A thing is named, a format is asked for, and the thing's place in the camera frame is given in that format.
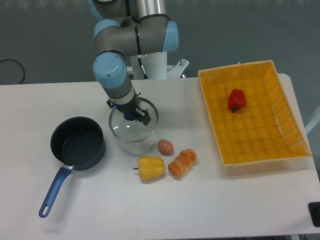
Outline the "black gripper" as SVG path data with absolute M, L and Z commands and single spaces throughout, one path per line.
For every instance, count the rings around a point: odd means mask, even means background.
M 137 119 L 139 122 L 142 122 L 143 125 L 148 125 L 151 121 L 148 109 L 141 109 L 138 107 L 138 96 L 134 96 L 129 102 L 125 104 L 117 104 L 110 99 L 106 101 L 106 104 L 110 109 L 115 107 L 118 111 L 122 112 L 125 119 Z

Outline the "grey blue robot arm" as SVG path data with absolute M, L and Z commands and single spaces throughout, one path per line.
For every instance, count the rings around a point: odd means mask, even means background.
M 106 92 L 110 108 L 146 126 L 151 117 L 139 106 L 125 59 L 176 50 L 177 24 L 168 17 L 163 0 L 90 0 L 88 5 L 98 19 L 93 30 L 95 79 Z

